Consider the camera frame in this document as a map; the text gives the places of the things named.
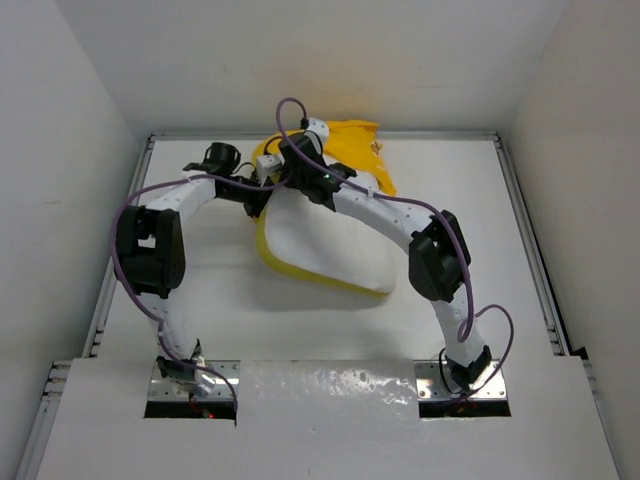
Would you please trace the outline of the white pillow yellow edge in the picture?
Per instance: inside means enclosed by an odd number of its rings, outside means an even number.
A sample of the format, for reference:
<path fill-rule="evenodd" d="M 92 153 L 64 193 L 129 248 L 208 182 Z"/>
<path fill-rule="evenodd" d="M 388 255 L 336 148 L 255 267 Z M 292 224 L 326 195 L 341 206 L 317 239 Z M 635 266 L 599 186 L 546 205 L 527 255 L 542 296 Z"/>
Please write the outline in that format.
<path fill-rule="evenodd" d="M 297 281 L 375 297 L 397 286 L 388 240 L 290 189 L 269 198 L 256 221 L 255 244 L 269 268 Z"/>

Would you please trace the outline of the yellow pillowcase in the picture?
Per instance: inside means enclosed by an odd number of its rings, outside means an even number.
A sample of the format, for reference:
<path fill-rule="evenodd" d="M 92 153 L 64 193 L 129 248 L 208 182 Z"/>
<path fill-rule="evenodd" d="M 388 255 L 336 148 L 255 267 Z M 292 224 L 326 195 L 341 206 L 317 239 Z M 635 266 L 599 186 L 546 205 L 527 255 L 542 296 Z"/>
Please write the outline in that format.
<path fill-rule="evenodd" d="M 366 172 L 373 175 L 376 179 L 376 186 L 383 193 L 392 196 L 396 194 L 392 177 L 380 155 L 382 145 L 377 139 L 378 125 L 376 123 L 363 120 L 328 122 L 330 137 L 323 144 L 321 153 L 316 152 L 311 140 L 303 138 L 307 119 L 302 121 L 302 125 L 301 129 L 291 130 L 287 135 L 314 163 L 328 169 L 330 165 L 340 162 L 354 169 L 356 174 Z M 280 154 L 285 160 L 284 171 L 275 176 L 279 181 L 285 180 L 286 186 L 288 181 L 287 164 L 289 162 L 305 162 L 291 150 L 289 144 L 279 134 L 269 137 L 256 147 L 252 163 L 255 164 L 256 158 L 265 154 Z"/>

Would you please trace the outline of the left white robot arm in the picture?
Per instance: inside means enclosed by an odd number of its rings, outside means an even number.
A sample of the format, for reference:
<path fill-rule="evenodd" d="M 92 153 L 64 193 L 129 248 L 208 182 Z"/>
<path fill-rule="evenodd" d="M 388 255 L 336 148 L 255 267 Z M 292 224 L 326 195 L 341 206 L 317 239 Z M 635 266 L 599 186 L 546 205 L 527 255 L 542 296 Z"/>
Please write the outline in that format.
<path fill-rule="evenodd" d="M 243 176 L 240 168 L 240 151 L 231 144 L 214 142 L 201 161 L 183 168 L 180 179 L 156 185 L 161 194 L 150 203 L 136 201 L 151 192 L 151 187 L 132 193 L 112 226 L 114 273 L 150 320 L 161 375 L 200 398 L 224 377 L 207 365 L 186 314 L 175 304 L 175 293 L 186 273 L 183 225 L 214 199 L 240 203 L 249 217 L 259 217 L 283 181 L 256 173 Z"/>

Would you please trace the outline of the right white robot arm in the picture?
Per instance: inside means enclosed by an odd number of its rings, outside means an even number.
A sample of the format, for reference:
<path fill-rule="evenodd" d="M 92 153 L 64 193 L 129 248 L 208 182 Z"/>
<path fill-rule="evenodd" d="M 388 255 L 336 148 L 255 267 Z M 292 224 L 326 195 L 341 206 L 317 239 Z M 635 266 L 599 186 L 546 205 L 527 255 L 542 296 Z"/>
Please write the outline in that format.
<path fill-rule="evenodd" d="M 452 380 L 470 393 L 491 362 L 474 327 L 471 256 L 454 214 L 377 189 L 376 178 L 342 163 L 328 165 L 320 136 L 310 131 L 279 141 L 287 186 L 317 205 L 373 229 L 408 256 L 408 278 L 440 325 Z"/>

